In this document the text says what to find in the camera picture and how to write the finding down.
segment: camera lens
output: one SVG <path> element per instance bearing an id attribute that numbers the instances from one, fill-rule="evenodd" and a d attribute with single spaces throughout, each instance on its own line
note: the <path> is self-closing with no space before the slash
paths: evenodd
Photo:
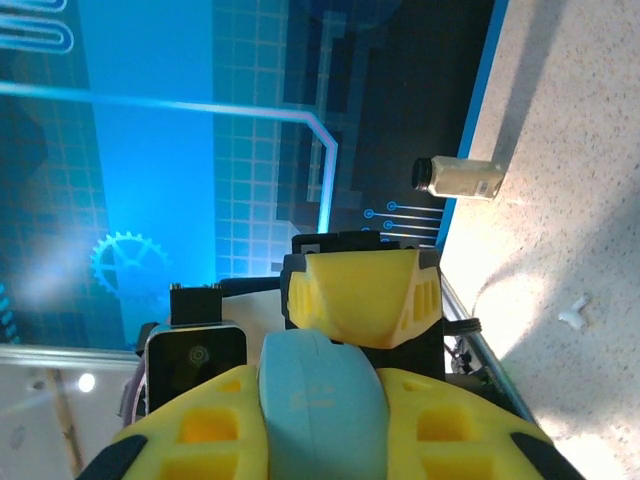
<path id="1" fill-rule="evenodd" d="M 189 351 L 189 361 L 199 367 L 209 361 L 209 351 L 198 345 Z"/>

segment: yellow 3d printed shell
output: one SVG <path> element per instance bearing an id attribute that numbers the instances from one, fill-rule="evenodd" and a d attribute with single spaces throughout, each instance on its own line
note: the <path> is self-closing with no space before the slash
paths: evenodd
<path id="1" fill-rule="evenodd" d="M 395 348 L 442 318 L 437 267 L 420 258 L 413 249 L 306 255 L 306 271 L 291 274 L 289 317 L 333 340 Z"/>
<path id="2" fill-rule="evenodd" d="M 391 412 L 388 480 L 542 479 L 511 438 L 551 444 L 537 426 L 432 378 L 396 369 L 378 376 Z"/>
<path id="3" fill-rule="evenodd" d="M 147 444 L 123 480 L 263 480 L 267 434 L 257 371 L 236 367 L 124 429 Z"/>

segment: blue edge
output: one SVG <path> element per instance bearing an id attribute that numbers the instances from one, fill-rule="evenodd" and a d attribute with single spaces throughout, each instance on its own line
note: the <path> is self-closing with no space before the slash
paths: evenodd
<path id="1" fill-rule="evenodd" d="M 493 65 L 493 59 L 498 49 L 498 40 L 500 40 L 500 32 L 502 31 L 502 25 L 504 24 L 504 18 L 507 14 L 507 6 L 509 0 L 496 0 L 493 6 L 493 12 L 491 19 L 489 20 L 489 29 L 487 30 L 487 38 L 484 42 L 484 49 L 482 50 L 482 56 L 480 57 L 480 65 L 478 65 L 478 74 L 476 76 L 476 83 L 473 87 L 473 93 L 471 94 L 471 102 L 469 103 L 469 112 L 467 113 L 467 120 L 464 124 L 462 131 L 462 138 L 460 139 L 460 147 L 458 148 L 458 158 L 469 158 L 471 152 L 471 142 L 473 142 L 473 135 L 478 125 L 478 118 L 480 117 L 480 109 L 482 108 L 482 101 L 484 100 L 484 94 L 487 90 L 487 84 L 489 83 L 489 75 L 491 74 L 491 66 Z M 436 249 L 442 253 L 444 250 L 444 244 L 449 234 L 449 228 L 451 227 L 451 220 L 453 219 L 453 213 L 456 208 L 456 200 L 448 199 L 444 205 L 444 212 L 442 214 L 442 222 L 440 223 L 440 231 L 436 239 Z"/>

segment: gear icon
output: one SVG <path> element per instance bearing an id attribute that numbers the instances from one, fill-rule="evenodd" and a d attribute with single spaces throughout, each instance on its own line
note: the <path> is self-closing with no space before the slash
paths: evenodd
<path id="1" fill-rule="evenodd" d="M 91 268 L 98 283 L 121 300 L 148 300 L 166 293 L 170 262 L 160 245 L 127 232 L 107 235 L 93 248 Z"/>

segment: white speckled floor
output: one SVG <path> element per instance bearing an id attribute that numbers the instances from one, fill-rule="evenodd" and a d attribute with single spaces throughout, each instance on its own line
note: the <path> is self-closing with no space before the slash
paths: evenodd
<path id="1" fill-rule="evenodd" d="M 458 202 L 444 272 L 571 462 L 639 479 L 640 2 L 512 1 L 472 156 L 511 163 Z"/>

